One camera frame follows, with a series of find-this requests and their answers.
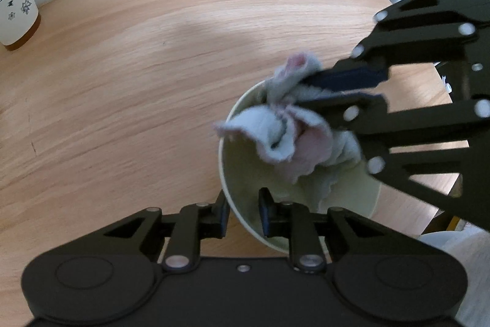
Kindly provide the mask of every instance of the triangular cutout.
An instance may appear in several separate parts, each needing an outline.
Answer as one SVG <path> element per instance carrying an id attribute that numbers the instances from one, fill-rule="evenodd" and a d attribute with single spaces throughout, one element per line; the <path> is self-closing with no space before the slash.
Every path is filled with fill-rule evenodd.
<path id="1" fill-rule="evenodd" d="M 133 219 L 131 222 L 123 224 L 122 226 L 116 227 L 110 232 L 105 233 L 104 236 L 129 239 L 133 237 L 134 233 L 136 233 L 144 220 L 144 218 Z"/>
<path id="2" fill-rule="evenodd" d="M 460 173 L 418 174 L 410 176 L 410 180 L 436 190 L 445 196 L 461 197 L 462 195 L 462 175 Z"/>
<path id="3" fill-rule="evenodd" d="M 369 226 L 365 226 L 361 221 L 358 221 L 357 219 L 347 217 L 345 220 L 352 228 L 354 233 L 356 233 L 357 237 L 366 239 L 369 237 L 384 236 L 384 234 L 380 231 L 377 231 Z"/>
<path id="4" fill-rule="evenodd" d="M 422 9 L 429 8 L 431 6 L 437 6 L 437 0 L 412 0 L 405 5 L 400 6 L 400 9 L 403 11 L 413 10 L 413 9 Z"/>

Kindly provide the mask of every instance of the paper cup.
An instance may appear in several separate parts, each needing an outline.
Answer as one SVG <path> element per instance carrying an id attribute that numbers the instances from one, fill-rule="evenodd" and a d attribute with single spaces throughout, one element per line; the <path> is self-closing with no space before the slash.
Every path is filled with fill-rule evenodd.
<path id="1" fill-rule="evenodd" d="M 233 106 L 227 121 L 244 109 L 259 103 L 258 97 L 263 82 L 249 89 Z M 323 168 L 316 168 L 308 176 L 301 177 L 296 184 L 284 181 L 274 171 L 274 166 L 266 164 L 257 155 L 255 143 L 248 139 L 230 141 L 221 139 L 219 146 L 219 172 L 223 191 L 239 221 L 257 240 L 284 253 L 288 253 L 288 240 L 282 237 L 266 238 L 262 232 L 258 208 L 258 193 L 261 187 L 268 187 L 274 200 L 295 201 L 316 211 L 312 195 L 317 190 Z M 339 181 L 320 203 L 320 212 L 329 207 L 339 206 L 365 217 L 372 217 L 379 197 L 381 184 L 366 172 L 366 164 L 341 172 Z"/>

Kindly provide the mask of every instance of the wood grain surface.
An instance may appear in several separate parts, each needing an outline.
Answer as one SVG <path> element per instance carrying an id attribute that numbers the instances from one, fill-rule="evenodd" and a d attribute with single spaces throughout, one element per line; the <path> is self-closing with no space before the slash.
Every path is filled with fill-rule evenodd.
<path id="1" fill-rule="evenodd" d="M 298 50 L 325 66 L 388 0 L 55 0 L 21 49 L 0 49 L 0 324 L 31 315 L 36 255 L 149 206 L 220 190 L 212 123 Z M 391 110 L 449 102 L 432 64 L 396 67 Z M 449 191 L 454 177 L 431 183 Z M 421 233 L 435 208 L 383 187 L 375 219 Z M 203 253 L 276 255 L 232 217 Z"/>

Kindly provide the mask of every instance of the white patterned cup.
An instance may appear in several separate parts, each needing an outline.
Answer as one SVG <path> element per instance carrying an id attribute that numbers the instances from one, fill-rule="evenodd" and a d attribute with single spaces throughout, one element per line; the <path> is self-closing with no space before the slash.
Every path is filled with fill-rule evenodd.
<path id="1" fill-rule="evenodd" d="M 7 49 L 21 46 L 39 25 L 34 0 L 0 0 L 0 42 Z"/>

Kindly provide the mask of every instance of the flower drawing on cup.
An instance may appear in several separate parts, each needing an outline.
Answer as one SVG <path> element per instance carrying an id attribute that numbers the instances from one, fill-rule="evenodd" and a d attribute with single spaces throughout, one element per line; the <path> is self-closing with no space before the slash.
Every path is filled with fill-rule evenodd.
<path id="1" fill-rule="evenodd" d="M 21 7 L 22 13 L 29 14 L 29 8 L 31 5 L 32 2 L 29 2 L 29 0 L 25 0 L 25 2 L 22 2 L 22 7 Z"/>

